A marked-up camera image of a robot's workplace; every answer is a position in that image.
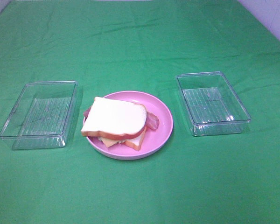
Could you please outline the left clear plastic container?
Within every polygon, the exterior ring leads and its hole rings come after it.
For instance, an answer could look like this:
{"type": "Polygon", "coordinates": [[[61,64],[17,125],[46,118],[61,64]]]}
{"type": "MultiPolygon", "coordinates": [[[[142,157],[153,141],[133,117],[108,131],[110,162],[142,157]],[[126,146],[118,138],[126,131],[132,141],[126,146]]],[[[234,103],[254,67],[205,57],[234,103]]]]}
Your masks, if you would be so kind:
{"type": "Polygon", "coordinates": [[[25,84],[0,131],[1,140],[12,150],[66,146],[77,86],[76,81],[25,84]]]}

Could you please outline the pink round plate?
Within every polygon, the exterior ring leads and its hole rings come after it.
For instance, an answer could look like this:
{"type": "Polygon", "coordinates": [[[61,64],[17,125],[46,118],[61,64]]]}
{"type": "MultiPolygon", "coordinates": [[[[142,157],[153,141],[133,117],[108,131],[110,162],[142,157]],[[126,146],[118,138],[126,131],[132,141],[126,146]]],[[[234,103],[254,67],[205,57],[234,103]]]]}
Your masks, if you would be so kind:
{"type": "Polygon", "coordinates": [[[168,107],[157,97],[141,91],[119,91],[106,95],[105,98],[118,99],[142,104],[148,112],[159,119],[158,129],[147,129],[140,151],[124,144],[107,148],[97,137],[87,137],[88,142],[101,154],[118,160],[136,160],[157,152],[169,139],[173,130],[173,118],[168,107]]]}

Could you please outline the toy bread slice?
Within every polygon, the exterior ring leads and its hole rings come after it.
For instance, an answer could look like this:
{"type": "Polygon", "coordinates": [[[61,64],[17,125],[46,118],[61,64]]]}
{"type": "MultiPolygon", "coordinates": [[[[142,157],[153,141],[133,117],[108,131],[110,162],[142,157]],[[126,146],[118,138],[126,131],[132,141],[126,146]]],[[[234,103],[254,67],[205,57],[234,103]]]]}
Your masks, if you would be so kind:
{"type": "Polygon", "coordinates": [[[81,134],[112,140],[133,139],[143,132],[146,119],[144,105],[95,97],[81,134]]]}
{"type": "Polygon", "coordinates": [[[145,127],[143,129],[143,132],[138,137],[136,137],[134,139],[127,139],[123,144],[136,151],[140,151],[142,142],[145,137],[146,130],[147,130],[147,128],[145,127]]]}

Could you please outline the right clear plastic container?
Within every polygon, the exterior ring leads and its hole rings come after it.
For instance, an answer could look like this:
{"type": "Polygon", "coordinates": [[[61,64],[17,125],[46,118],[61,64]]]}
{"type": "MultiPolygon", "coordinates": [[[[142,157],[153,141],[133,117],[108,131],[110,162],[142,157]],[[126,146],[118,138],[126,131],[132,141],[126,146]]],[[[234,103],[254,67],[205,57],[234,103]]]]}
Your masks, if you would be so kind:
{"type": "Polygon", "coordinates": [[[176,77],[182,106],[193,136],[242,133],[251,116],[220,71],[176,77]]]}

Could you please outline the clear plastic container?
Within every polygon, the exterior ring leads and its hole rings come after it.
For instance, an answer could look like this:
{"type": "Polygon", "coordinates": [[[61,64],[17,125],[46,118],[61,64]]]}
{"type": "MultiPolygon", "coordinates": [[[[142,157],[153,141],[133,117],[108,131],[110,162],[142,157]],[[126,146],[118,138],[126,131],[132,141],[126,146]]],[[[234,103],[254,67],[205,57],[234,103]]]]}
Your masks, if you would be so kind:
{"type": "Polygon", "coordinates": [[[77,86],[76,81],[25,84],[0,131],[1,140],[12,150],[66,146],[77,86]]]}
{"type": "Polygon", "coordinates": [[[182,106],[193,136],[242,133],[251,116],[220,71],[176,77],[182,106]]]}

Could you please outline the yellow toy cheese slice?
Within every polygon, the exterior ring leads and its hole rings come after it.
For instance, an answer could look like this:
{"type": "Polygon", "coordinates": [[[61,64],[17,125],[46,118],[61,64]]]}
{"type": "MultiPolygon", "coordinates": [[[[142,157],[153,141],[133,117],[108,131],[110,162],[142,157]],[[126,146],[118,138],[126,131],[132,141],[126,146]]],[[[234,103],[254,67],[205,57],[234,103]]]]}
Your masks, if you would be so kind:
{"type": "Polygon", "coordinates": [[[106,146],[106,147],[111,147],[115,144],[120,144],[122,143],[121,140],[112,140],[112,139],[108,139],[108,138],[103,138],[103,137],[99,137],[99,140],[101,142],[103,142],[103,144],[106,146]]]}

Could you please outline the green tablecloth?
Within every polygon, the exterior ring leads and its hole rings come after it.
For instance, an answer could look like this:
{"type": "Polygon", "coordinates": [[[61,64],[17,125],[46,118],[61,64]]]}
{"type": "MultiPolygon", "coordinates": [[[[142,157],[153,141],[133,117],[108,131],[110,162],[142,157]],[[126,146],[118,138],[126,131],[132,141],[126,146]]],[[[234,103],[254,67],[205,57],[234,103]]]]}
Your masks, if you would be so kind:
{"type": "Polygon", "coordinates": [[[0,224],[280,224],[280,42],[236,0],[13,1],[0,14],[0,130],[26,83],[138,90],[171,110],[157,153],[119,161],[82,137],[11,150],[0,139],[0,224]],[[194,137],[176,76],[221,71],[245,133],[194,137]]]}

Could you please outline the toy lettuce leaf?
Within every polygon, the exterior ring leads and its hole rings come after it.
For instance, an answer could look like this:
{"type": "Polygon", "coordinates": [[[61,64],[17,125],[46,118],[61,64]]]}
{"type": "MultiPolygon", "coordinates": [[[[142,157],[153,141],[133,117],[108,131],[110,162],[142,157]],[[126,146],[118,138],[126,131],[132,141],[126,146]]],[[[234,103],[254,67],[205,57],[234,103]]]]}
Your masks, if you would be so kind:
{"type": "Polygon", "coordinates": [[[105,145],[114,145],[114,144],[120,144],[125,142],[126,140],[112,140],[104,137],[98,137],[98,140],[103,142],[105,145]]]}

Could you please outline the toy bacon strip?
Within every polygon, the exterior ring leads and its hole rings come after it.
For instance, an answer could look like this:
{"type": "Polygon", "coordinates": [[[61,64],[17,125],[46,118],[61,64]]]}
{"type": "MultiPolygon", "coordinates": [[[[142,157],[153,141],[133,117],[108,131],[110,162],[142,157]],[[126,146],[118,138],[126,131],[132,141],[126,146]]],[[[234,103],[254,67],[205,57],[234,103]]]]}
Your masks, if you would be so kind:
{"type": "Polygon", "coordinates": [[[85,118],[88,117],[88,114],[89,114],[90,110],[91,110],[91,107],[89,107],[86,111],[84,111],[83,115],[84,115],[85,118]]]}
{"type": "Polygon", "coordinates": [[[159,119],[151,112],[147,112],[145,125],[153,131],[156,131],[159,126],[159,119]]]}

